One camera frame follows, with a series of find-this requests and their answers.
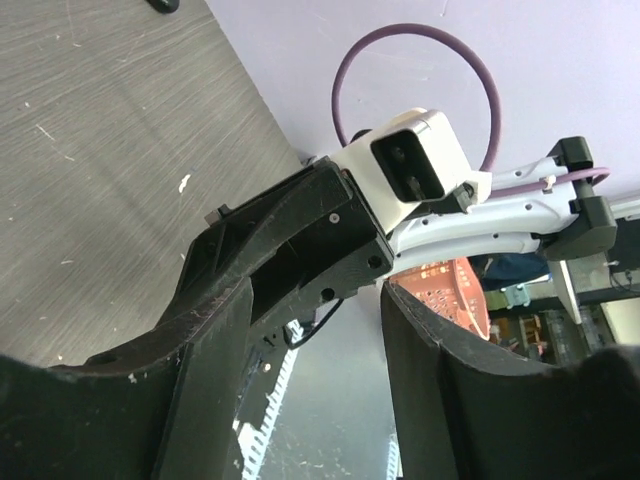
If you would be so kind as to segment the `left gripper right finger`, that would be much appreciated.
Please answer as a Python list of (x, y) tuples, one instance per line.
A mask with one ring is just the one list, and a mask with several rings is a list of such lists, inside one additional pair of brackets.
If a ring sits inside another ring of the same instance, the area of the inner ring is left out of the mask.
[(639, 350), (514, 354), (388, 283), (381, 320), (407, 479), (635, 479)]

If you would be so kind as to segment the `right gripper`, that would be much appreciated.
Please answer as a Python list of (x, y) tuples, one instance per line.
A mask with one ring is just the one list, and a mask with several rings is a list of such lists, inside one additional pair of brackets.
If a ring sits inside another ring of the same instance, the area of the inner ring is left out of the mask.
[(328, 158), (219, 218), (190, 245), (155, 329), (185, 340), (207, 322), (261, 340), (355, 295), (393, 254), (351, 175)]

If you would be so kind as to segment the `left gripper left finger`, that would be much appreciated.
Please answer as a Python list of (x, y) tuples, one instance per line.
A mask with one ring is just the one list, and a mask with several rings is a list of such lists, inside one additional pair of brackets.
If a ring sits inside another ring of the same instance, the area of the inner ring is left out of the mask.
[(225, 479), (248, 280), (82, 366), (1, 360), (5, 479)]

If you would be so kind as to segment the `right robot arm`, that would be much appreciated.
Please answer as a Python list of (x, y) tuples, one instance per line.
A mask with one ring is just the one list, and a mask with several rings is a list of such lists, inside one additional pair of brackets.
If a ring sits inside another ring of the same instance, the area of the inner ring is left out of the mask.
[(190, 245), (158, 328), (188, 339), (233, 292), (244, 337), (271, 343), (289, 322), (407, 269), (491, 253), (551, 261), (611, 248), (616, 223), (593, 192), (607, 176), (581, 137), (501, 174), (473, 170), (459, 143), (368, 132), (234, 209)]

